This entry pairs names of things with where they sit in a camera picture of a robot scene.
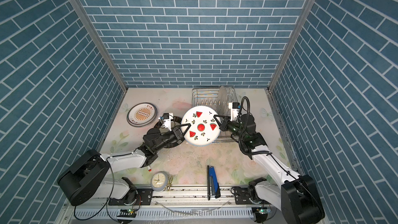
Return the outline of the watermelon pattern plate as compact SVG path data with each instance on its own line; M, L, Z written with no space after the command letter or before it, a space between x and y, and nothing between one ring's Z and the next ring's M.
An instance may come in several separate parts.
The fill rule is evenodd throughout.
M195 146L206 146L214 142L221 130L214 120L218 113L207 106L196 106L188 110L182 117L181 124L191 123L185 140Z

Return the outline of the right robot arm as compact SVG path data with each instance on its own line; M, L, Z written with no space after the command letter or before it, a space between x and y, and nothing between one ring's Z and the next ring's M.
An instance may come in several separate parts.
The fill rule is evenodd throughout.
M256 131L254 117L244 114L232 121L230 116L215 115L223 131L237 137L240 151L262 166L274 180L256 179L249 185L253 201L264 200L279 209L288 224L316 224L325 217L315 181L300 175L273 155L261 133Z

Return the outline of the aluminium front rail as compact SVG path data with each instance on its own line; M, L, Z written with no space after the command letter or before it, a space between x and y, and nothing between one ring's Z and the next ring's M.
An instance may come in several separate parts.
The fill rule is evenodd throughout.
M192 187L171 187L169 191L164 189L163 191L157 192L153 191L152 199L150 205L157 205L161 203L170 203L173 205L201 205L201 204L217 204L222 201L226 201L229 204L235 204L233 195L230 192L229 186L220 186L221 197L215 198L211 197L210 200L207 199L207 187L206 186L192 186ZM136 187L136 189L149 188L151 187ZM106 200L106 204L111 198L92 198L89 201L103 199ZM149 205L124 205L121 207L132 207L139 208L140 206Z

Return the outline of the small grey clock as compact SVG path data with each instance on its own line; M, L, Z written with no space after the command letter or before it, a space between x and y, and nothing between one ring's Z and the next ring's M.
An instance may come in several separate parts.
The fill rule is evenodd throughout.
M153 191L163 191L169 183L169 176L166 172L155 173L151 180L150 185Z

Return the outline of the black plate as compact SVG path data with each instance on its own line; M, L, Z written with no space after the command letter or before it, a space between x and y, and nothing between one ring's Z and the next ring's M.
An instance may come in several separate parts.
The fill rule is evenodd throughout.
M181 130L181 122L180 117L171 113L165 113L159 118L154 128L160 132L161 148L174 148L184 142L185 132Z

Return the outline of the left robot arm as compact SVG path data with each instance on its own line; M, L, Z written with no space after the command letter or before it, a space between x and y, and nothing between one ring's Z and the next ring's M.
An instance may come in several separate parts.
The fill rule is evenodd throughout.
M164 133L152 128L144 135L142 145L128 153L106 154L88 150L59 176L57 183L73 206L92 198L114 198L129 204L136 194L134 184L126 177L116 181L106 176L150 166L159 150L181 144L190 128L190 123L177 125Z

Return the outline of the brown patterned plate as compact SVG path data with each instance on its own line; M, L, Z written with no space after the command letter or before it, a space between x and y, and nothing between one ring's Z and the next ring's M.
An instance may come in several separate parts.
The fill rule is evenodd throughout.
M151 103L140 103L127 113L127 123L133 127L143 127L155 120L157 108Z

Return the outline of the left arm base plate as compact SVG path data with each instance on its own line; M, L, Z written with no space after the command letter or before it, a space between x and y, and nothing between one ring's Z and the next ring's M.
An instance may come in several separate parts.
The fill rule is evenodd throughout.
M124 205L150 205L153 195L153 190L149 188L142 188L137 190L130 189L127 194L121 199L111 198L108 202L110 206L124 206Z

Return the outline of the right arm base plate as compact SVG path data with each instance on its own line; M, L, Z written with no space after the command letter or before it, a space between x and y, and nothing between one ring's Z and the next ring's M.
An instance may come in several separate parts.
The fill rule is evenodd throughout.
M252 187L243 188L234 186L230 188L230 192L234 197L236 205L267 204L265 200L257 197Z

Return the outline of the grey plate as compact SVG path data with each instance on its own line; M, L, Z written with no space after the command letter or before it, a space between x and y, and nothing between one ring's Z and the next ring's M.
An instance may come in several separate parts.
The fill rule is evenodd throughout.
M219 115L228 114L228 94L224 86L221 86L218 91L218 98L216 101L216 112Z

